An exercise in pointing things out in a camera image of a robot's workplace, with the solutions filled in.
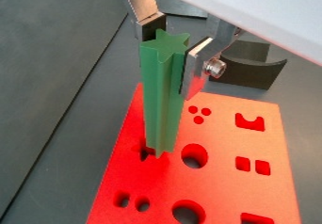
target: small square hole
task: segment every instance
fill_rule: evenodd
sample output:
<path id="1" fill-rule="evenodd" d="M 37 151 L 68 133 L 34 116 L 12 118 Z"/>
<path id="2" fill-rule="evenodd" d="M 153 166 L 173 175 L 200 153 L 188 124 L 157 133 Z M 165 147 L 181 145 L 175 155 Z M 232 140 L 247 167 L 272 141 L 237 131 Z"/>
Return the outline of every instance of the small square hole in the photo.
<path id="1" fill-rule="evenodd" d="M 256 160 L 255 161 L 256 173 L 260 175 L 269 175 L 269 165 L 267 161 Z"/>
<path id="2" fill-rule="evenodd" d="M 248 158 L 236 156 L 235 166 L 236 166 L 236 169 L 239 169 L 241 171 L 249 172 L 249 161 L 248 161 Z"/>

